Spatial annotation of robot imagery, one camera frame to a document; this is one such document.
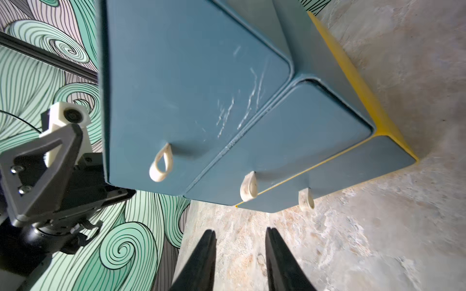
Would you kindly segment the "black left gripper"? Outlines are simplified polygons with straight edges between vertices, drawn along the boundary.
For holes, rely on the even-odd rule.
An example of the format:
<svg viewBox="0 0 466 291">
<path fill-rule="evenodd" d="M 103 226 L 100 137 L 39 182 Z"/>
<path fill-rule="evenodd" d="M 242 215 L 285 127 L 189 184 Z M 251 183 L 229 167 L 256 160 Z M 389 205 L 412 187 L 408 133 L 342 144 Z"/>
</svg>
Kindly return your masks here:
<svg viewBox="0 0 466 291">
<path fill-rule="evenodd" d="M 1 276 L 30 276 L 46 269 L 52 254 L 76 254 L 101 231 L 91 222 L 101 209 L 127 201 L 136 191 L 104 180 L 101 153 L 75 165 L 83 131 L 69 124 L 1 154 Z"/>
</svg>

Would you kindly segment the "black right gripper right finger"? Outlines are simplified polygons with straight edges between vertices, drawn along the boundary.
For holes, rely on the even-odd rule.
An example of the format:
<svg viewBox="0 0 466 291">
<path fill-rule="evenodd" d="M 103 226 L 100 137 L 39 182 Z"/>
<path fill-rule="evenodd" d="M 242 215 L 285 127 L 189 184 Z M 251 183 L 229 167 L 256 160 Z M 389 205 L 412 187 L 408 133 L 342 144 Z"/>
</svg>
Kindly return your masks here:
<svg viewBox="0 0 466 291">
<path fill-rule="evenodd" d="M 270 291 L 316 291 L 276 228 L 267 228 L 265 249 Z"/>
</svg>

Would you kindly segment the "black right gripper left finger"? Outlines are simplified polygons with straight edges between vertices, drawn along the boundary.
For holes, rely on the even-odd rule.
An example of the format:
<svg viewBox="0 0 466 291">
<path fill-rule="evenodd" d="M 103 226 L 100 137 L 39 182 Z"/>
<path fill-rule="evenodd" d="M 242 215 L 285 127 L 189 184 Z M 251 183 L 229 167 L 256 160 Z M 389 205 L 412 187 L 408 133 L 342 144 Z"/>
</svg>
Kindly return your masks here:
<svg viewBox="0 0 466 291">
<path fill-rule="evenodd" d="M 172 284 L 171 291 L 212 291 L 216 269 L 216 233 L 206 230 L 184 268 Z"/>
</svg>

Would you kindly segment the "teal drawer cabinet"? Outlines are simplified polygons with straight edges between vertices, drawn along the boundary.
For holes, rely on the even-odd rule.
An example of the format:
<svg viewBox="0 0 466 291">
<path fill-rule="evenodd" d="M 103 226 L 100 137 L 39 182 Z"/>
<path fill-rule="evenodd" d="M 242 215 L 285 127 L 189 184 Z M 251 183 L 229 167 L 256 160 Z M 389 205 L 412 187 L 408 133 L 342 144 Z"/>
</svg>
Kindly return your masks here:
<svg viewBox="0 0 466 291">
<path fill-rule="evenodd" d="M 97 1 L 109 184 L 279 212 L 417 157 L 298 1 Z"/>
</svg>

